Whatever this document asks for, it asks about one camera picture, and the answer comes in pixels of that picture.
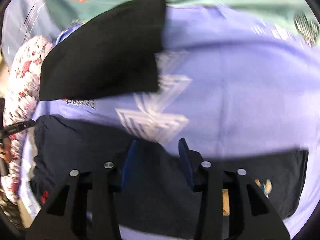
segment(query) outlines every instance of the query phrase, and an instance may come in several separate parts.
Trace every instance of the black clamp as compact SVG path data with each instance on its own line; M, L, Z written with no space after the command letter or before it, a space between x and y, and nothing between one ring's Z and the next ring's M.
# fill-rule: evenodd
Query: black clamp
M204 161L179 140L179 155L187 184L202 192L194 240L222 239L222 189L228 189L230 217L226 240L290 240L290 235L270 201L243 169L224 171L221 163Z
M62 185L55 188L36 216L26 240L86 239L87 192L93 191L92 225L95 240L121 240L113 194L121 192L130 174L136 141L114 160L95 171L70 171Z
M30 127L34 127L36 122L33 120L28 120L25 122L19 122L6 127L2 126L2 120L0 120L0 148L4 148L3 139L9 137L12 134L21 132ZM7 163L3 158L0 157L0 177L7 176L9 174L9 169Z

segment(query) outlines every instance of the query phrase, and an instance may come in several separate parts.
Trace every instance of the floral fabric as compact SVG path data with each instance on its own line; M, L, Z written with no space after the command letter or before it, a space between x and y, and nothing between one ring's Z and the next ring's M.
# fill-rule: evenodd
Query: floral fabric
M3 125L11 125L31 119L39 101L40 72L44 58L52 44L41 36L26 42L17 52L10 76L9 89L5 95ZM1 178L7 198L14 204L18 201L21 153L27 131L10 136L12 161L8 176Z

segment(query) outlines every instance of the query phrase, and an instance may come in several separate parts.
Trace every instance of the silver bolt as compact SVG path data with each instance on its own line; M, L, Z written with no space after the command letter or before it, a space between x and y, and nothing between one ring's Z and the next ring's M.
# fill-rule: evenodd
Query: silver bolt
M113 167L113 163L112 162L106 162L104 165L103 165L106 169L111 169Z
M78 170L72 170L72 171L70 171L69 174L70 174L71 177L75 177L75 176L78 176L79 171Z
M204 167L204 168L210 168L211 167L211 163L207 162L207 161L204 161L204 162L201 162L201 166Z
M244 170L244 169L239 169L237 170L238 174L241 175L241 176L244 176L247 174L247 172Z

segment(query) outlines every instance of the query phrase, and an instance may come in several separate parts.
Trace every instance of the purple shirt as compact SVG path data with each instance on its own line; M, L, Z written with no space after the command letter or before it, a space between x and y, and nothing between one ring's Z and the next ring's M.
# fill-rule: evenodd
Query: purple shirt
M172 155L178 154L181 137L203 157L306 147L309 161L300 204L284 221L293 237L320 199L320 172L314 166L320 162L320 49L221 5L168 8L163 44L166 51L156 55L157 94L40 102L33 119L60 114L116 126L160 142ZM27 144L24 158L30 162ZM125 232L130 230L121 231L124 239L143 239L144 234Z

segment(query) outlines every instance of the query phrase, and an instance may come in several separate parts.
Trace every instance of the dark clothing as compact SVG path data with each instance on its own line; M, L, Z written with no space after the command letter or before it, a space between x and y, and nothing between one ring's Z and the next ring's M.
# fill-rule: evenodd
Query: dark clothing
M41 203L43 192L47 190L50 195L71 170L85 172L103 165L126 149L134 137L112 127L42 116L37 121L35 139L39 153L30 184ZM166 153L159 144L143 140L138 143L126 187L122 193L115 194L119 224L143 232L192 239L201 193L192 193L187 186L178 157ZM261 184L269 179L272 183L269 200L284 219L299 204L307 159L306 152L292 149L228 160L223 166L229 171L243 168ZM92 210L90 195L88 210Z
M40 100L156 92L165 12L165 0L133 0L77 29L43 61Z

